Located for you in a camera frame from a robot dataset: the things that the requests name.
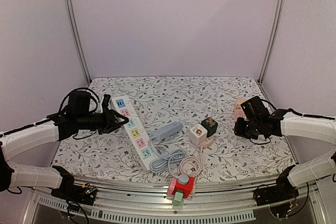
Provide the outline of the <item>white multicolour power strip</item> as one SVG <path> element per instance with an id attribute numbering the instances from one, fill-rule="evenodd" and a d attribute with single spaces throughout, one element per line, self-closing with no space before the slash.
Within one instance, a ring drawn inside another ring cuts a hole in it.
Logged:
<path id="1" fill-rule="evenodd" d="M 132 105 L 131 99 L 127 95 L 114 97 L 110 104 L 119 114 L 129 119 L 128 123 L 123 125 L 124 131 L 140 158 L 142 168 L 145 171 L 150 171 L 150 164 L 157 158 L 157 155 L 149 146 L 150 138 Z"/>

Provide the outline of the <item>pink cube socket adapter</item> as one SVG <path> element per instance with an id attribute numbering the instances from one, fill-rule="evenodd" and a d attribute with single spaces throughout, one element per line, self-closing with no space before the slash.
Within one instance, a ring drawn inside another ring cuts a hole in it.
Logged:
<path id="1" fill-rule="evenodd" d="M 247 119 L 243 109 L 235 109 L 234 110 L 234 118 L 235 119 L 237 119 L 237 118 Z"/>

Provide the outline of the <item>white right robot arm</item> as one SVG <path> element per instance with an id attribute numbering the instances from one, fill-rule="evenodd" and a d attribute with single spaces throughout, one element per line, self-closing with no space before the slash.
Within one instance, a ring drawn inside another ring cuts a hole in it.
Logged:
<path id="1" fill-rule="evenodd" d="M 234 133 L 248 140 L 260 137 L 287 137 L 311 140 L 330 145 L 331 149 L 302 164 L 286 168 L 277 178 L 271 196 L 284 200 L 292 189 L 310 182 L 335 175 L 335 117 L 299 113 L 292 108 L 270 112 L 264 100 L 254 96 L 240 107 L 244 117 L 238 117 Z"/>

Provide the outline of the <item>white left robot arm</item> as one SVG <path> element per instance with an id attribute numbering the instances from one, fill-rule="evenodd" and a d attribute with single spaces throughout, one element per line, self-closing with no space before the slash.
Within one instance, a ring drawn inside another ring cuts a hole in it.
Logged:
<path id="1" fill-rule="evenodd" d="M 47 187 L 67 200 L 78 195 L 74 177 L 60 166 L 36 167 L 11 162 L 13 157 L 48 143 L 76 136 L 79 131 L 109 134 L 129 122 L 109 109 L 110 95 L 102 99 L 89 88 L 76 88 L 62 100 L 58 111 L 44 119 L 1 133 L 1 191 L 13 187 Z"/>

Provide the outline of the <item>round pink socket base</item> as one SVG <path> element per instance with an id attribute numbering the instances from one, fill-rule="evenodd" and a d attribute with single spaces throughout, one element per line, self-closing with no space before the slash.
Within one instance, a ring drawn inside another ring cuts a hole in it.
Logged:
<path id="1" fill-rule="evenodd" d="M 214 142 L 214 138 L 207 138 L 206 140 L 204 140 L 203 142 L 201 143 L 193 143 L 194 146 L 198 147 L 198 148 L 208 148 L 210 147 Z"/>

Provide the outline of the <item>pink plug on red cube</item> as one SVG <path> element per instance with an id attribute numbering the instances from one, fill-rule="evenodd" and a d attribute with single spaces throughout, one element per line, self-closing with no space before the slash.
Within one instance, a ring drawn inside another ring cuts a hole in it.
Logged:
<path id="1" fill-rule="evenodd" d="M 175 189 L 175 186 L 176 186 L 176 182 L 177 182 L 177 179 L 172 178 L 172 180 L 170 182 L 170 185 L 167 189 L 167 193 L 166 193 L 167 196 L 172 196 L 174 194 L 174 189 Z"/>

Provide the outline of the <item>red cube socket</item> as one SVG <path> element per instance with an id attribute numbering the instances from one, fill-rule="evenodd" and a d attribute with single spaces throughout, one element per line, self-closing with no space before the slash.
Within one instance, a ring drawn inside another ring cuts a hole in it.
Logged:
<path id="1" fill-rule="evenodd" d="M 179 174 L 174 186 L 173 194 L 175 195 L 176 192 L 181 192 L 183 193 L 183 198 L 188 198 L 194 190 L 194 184 L 195 177 Z"/>

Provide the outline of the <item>dark green cube adapter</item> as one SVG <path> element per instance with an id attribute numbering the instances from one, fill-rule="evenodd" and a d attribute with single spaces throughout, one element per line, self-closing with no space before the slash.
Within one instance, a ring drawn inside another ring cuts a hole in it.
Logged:
<path id="1" fill-rule="evenodd" d="M 218 123 L 212 117 L 202 120 L 201 125 L 207 130 L 207 138 L 213 136 L 218 127 Z"/>

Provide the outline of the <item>white cube adapter red print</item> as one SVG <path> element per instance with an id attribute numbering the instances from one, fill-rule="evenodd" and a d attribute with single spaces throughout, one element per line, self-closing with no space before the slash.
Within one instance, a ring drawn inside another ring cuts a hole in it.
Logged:
<path id="1" fill-rule="evenodd" d="M 203 143 L 207 138 L 207 129 L 201 124 L 197 124 L 190 128 L 189 138 L 191 142 L 195 145 Z"/>

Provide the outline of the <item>light blue power strip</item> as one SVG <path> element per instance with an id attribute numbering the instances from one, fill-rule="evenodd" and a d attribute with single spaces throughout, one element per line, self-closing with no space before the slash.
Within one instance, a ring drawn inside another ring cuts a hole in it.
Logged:
<path id="1" fill-rule="evenodd" d="M 183 124 L 181 122 L 171 122 L 151 134 L 151 140 L 161 141 L 169 138 L 171 135 L 181 131 Z"/>

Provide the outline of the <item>floral patterned table mat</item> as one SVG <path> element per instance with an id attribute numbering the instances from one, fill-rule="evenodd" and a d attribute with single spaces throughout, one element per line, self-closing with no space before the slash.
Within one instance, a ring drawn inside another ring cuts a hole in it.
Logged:
<path id="1" fill-rule="evenodd" d="M 218 123 L 214 143 L 203 150 L 203 170 L 198 183 L 222 183 L 280 174 L 295 163 L 284 138 L 249 141 L 234 134 L 237 99 L 262 96 L 253 78 L 226 77 L 133 77 L 97 78 L 90 89 L 98 95 L 127 95 L 145 130 L 155 130 L 174 121 L 183 130 L 156 144 L 163 154 L 182 149 L 198 156 L 188 132 L 205 118 Z M 137 152 L 123 130 L 110 135 L 84 131 L 78 139 L 60 143 L 54 165 L 79 177 L 122 182 L 167 184 L 170 180 L 145 172 Z"/>

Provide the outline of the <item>aluminium front rail frame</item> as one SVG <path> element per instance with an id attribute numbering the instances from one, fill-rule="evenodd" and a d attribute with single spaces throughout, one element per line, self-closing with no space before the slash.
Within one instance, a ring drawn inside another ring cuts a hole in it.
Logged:
<path id="1" fill-rule="evenodd" d="M 195 193 L 173 206 L 164 184 L 92 179 L 98 187 L 91 206 L 80 212 L 67 210 L 64 200 L 49 189 L 34 189 L 23 223 L 328 223 L 329 219 L 314 182 L 299 187 L 292 214 L 277 218 L 285 203 L 258 206 L 253 192 L 270 187 L 274 176 L 228 182 L 198 183 Z"/>

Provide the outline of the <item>aluminium left corner post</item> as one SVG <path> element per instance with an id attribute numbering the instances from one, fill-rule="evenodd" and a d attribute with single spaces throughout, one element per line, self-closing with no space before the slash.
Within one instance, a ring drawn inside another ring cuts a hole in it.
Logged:
<path id="1" fill-rule="evenodd" d="M 80 64 L 84 79 L 86 83 L 89 84 L 92 81 L 92 78 L 89 72 L 89 67 L 88 67 L 88 64 L 85 58 L 84 50 L 83 50 L 81 39 L 80 39 L 80 34 L 79 34 L 77 22 L 76 22 L 74 5 L 73 5 L 72 0 L 64 0 L 64 1 L 65 1 L 65 7 L 66 7 L 68 20 L 69 20 L 71 34 L 73 37 L 73 43 L 75 46 L 79 64 Z"/>

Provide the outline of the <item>aluminium corner post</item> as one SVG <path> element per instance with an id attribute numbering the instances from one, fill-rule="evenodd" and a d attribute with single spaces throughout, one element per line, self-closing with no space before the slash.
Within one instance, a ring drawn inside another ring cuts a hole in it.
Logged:
<path id="1" fill-rule="evenodd" d="M 75 46 L 79 64 L 80 64 L 84 79 L 86 83 L 89 84 L 92 81 L 92 78 L 89 72 L 89 67 L 88 67 L 88 64 L 85 58 L 84 50 L 83 50 L 81 39 L 80 39 L 80 34 L 79 34 L 77 22 L 76 22 L 74 5 L 73 5 L 72 0 L 64 0 L 64 1 L 65 1 L 65 7 L 66 7 L 68 20 L 69 20 L 71 34 L 73 37 L 73 43 Z"/>
<path id="2" fill-rule="evenodd" d="M 272 27 L 271 27 L 271 32 L 270 32 L 270 36 L 268 39 L 268 44 L 266 47 L 266 52 L 265 52 L 265 56 L 264 56 L 264 60 L 263 63 L 261 65 L 261 70 L 258 76 L 258 80 L 257 82 L 262 85 L 265 78 L 266 78 L 266 74 L 267 74 L 267 70 L 271 61 L 271 56 L 272 56 L 272 52 L 274 50 L 274 46 L 276 43 L 276 38 L 277 38 L 277 34 L 278 34 L 278 30 L 279 30 L 279 25 L 280 25 L 280 21 L 281 21 L 281 16 L 282 16 L 282 11 L 284 8 L 284 2 L 285 0 L 277 0 L 276 1 L 276 9 L 275 9 L 275 15 L 274 15 L 274 19 L 272 22 Z"/>

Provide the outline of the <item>aluminium right corner post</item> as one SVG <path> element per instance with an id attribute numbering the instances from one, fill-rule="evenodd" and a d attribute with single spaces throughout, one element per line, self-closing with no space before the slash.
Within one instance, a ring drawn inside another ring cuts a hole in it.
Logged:
<path id="1" fill-rule="evenodd" d="M 266 52 L 265 52 L 265 56 L 264 56 L 264 60 L 263 63 L 261 65 L 261 70 L 258 76 L 258 80 L 257 82 L 262 85 L 265 78 L 266 78 L 266 74 L 267 74 L 267 70 L 271 61 L 271 56 L 272 56 L 272 52 L 274 50 L 274 46 L 276 43 L 276 38 L 277 38 L 277 34 L 278 34 L 278 30 L 279 30 L 279 25 L 280 25 L 280 21 L 281 21 L 281 16 L 282 16 L 282 11 L 284 8 L 284 2 L 285 0 L 277 0 L 276 1 L 276 9 L 275 9 L 275 15 L 274 15 L 274 19 L 272 22 L 272 27 L 271 27 L 271 32 L 270 32 L 270 36 L 268 39 L 268 44 L 266 47 Z"/>

